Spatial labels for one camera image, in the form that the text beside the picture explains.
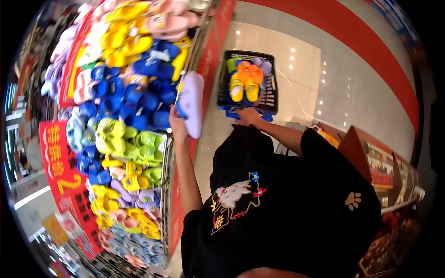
red sign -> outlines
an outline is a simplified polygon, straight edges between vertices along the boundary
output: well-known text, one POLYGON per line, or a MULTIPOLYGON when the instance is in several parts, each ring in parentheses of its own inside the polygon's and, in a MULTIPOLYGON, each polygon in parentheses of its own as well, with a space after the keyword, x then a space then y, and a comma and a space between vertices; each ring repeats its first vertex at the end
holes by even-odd
POLYGON ((218 42, 224 44, 227 31, 229 30, 230 20, 235 8, 235 0, 220 1, 218 10, 215 15, 216 33, 218 34, 218 42))
POLYGON ((93 10, 85 16, 85 20, 82 22, 76 36, 74 37, 73 46, 69 51, 68 58, 66 59, 65 70, 62 74, 59 100, 59 105, 62 108, 76 105, 74 103, 73 96, 74 90, 77 86, 77 76, 81 71, 81 68, 77 67, 77 62, 85 52, 84 40, 91 29, 91 24, 93 24, 93 18, 91 17, 92 14, 93 10))
POLYGON ((76 242, 86 256, 93 259, 103 248, 97 238, 96 217, 89 208, 86 176, 77 171, 76 154, 71 151, 66 139, 66 125, 67 121, 40 123, 43 166, 60 213, 69 211, 82 227, 85 234, 76 238, 76 242))

purple slipper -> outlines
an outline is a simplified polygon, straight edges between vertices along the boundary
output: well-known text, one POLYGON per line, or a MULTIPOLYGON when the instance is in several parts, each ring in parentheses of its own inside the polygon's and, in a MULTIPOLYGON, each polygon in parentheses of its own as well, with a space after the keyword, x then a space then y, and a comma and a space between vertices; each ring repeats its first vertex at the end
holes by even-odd
POLYGON ((186 118, 187 132, 194 139, 201 136, 203 91, 202 76, 193 71, 186 73, 182 92, 176 102, 176 111, 180 117, 186 118))

red banner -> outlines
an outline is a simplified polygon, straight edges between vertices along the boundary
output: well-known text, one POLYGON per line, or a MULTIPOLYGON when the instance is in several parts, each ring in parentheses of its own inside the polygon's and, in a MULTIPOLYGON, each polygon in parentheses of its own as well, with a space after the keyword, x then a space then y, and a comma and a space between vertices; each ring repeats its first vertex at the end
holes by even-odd
POLYGON ((82 25, 74 37, 73 46, 66 59, 65 70, 62 74, 62 84, 60 88, 60 100, 59 105, 62 108, 76 105, 73 100, 74 91, 77 86, 77 76, 81 72, 81 68, 77 66, 77 62, 80 57, 85 53, 84 40, 86 35, 91 29, 93 19, 91 15, 93 11, 90 11, 86 16, 82 25))
POLYGON ((76 238, 76 242, 86 256, 93 259, 103 248, 97 238, 99 229, 85 188, 86 176, 77 171, 76 154, 71 151, 66 139, 66 125, 67 121, 40 123, 43 166, 60 213, 69 211, 82 227, 85 234, 76 238))

paw print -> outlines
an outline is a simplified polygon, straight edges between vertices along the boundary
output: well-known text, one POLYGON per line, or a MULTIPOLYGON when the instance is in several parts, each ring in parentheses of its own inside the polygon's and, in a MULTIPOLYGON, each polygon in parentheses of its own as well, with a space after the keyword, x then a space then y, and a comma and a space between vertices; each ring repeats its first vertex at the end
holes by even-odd
POLYGON ((344 202, 345 205, 348 206, 349 210, 354 210, 354 208, 358 208, 359 204, 361 202, 360 198, 355 198, 355 197, 360 197, 361 194, 360 193, 349 193, 348 198, 346 199, 346 201, 344 202))

display bin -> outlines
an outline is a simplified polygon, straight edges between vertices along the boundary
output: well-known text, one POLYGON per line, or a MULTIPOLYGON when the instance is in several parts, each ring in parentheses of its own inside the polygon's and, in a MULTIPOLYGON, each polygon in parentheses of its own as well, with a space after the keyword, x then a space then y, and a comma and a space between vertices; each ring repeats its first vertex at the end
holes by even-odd
POLYGON ((218 106, 226 108, 253 106, 253 103, 249 102, 245 97, 240 103, 233 102, 230 98, 229 83, 231 75, 227 71, 226 63, 228 59, 232 58, 241 58, 243 60, 252 62, 256 57, 259 57, 261 60, 268 61, 272 64, 272 72, 267 77, 267 88, 264 90, 266 94, 264 99, 259 103, 258 108, 265 112, 271 112, 272 115, 275 115, 278 112, 278 85, 275 75, 275 58, 272 55, 251 51, 227 50, 224 52, 224 61, 222 62, 221 75, 219 77, 219 92, 217 98, 218 106))

